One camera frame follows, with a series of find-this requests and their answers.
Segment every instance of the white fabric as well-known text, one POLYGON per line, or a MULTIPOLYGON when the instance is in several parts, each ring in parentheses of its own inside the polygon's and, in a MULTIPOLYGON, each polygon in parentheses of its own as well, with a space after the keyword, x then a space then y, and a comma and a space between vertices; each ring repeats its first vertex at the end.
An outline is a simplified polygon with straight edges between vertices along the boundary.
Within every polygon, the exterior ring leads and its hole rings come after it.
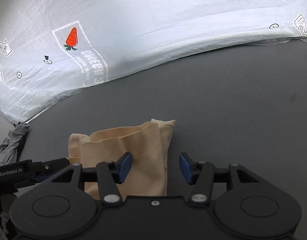
POLYGON ((307 36, 307 0, 0 0, 0 111, 26 121, 83 87, 297 36, 307 36), (66 51, 73 28, 77 50, 66 51))

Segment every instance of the triangular cutout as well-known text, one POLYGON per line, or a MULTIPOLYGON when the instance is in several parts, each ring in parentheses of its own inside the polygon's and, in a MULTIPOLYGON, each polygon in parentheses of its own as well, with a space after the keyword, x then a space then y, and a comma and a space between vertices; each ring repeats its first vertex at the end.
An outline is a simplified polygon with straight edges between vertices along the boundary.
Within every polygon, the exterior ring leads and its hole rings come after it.
POLYGON ((237 170, 239 180, 241 183, 258 183, 259 181, 251 177, 248 173, 243 170, 237 170))
POLYGON ((67 172, 61 174, 57 178, 53 179, 51 182, 62 182, 62 183, 69 183, 72 179, 73 170, 68 170, 67 172))

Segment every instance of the beige clothing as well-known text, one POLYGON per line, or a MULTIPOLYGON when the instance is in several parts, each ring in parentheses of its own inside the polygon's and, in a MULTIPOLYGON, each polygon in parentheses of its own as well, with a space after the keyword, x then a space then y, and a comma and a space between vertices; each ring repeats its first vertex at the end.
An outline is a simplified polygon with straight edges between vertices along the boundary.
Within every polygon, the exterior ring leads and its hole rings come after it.
MULTIPOLYGON (((125 152, 132 154, 131 170, 122 184, 117 184, 123 199, 127 195, 162 196, 167 194, 167 152, 175 120, 151 119, 135 127, 118 127, 95 132, 89 136, 72 134, 68 150, 70 163, 83 168, 98 163, 117 161, 125 152)), ((85 183, 85 192, 99 200, 95 182, 85 183)))

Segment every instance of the black print mark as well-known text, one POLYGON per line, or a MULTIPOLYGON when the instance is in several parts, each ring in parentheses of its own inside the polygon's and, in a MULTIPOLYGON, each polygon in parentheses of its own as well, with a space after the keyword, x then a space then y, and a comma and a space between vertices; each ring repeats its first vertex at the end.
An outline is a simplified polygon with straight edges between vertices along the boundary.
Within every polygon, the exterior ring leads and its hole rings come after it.
POLYGON ((279 25, 276 24, 276 23, 274 23, 274 24, 272 24, 272 25, 269 27, 269 29, 274 29, 274 28, 278 28, 278 27, 279 27, 279 25))
POLYGON ((45 56, 45 60, 43 62, 47 63, 47 64, 51 64, 52 63, 52 61, 49 59, 49 56, 45 56))

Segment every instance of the folded garment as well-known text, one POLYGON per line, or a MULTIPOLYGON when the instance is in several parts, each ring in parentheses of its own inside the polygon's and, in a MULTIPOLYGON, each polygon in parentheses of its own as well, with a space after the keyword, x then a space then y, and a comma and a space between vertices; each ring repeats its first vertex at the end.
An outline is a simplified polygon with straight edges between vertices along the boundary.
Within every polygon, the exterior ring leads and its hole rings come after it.
MULTIPOLYGON (((116 162, 125 152, 130 152, 131 170, 125 182, 117 184, 123 199, 127 195, 167 195, 167 152, 174 126, 175 120, 151 119, 139 126, 101 130, 90 137, 72 134, 68 160, 92 168, 107 160, 116 162)), ((86 182, 85 192, 100 199, 95 182, 86 182)))
POLYGON ((0 146, 0 166, 12 164, 19 160, 29 127, 29 124, 19 122, 13 130, 9 131, 8 137, 4 139, 0 146))

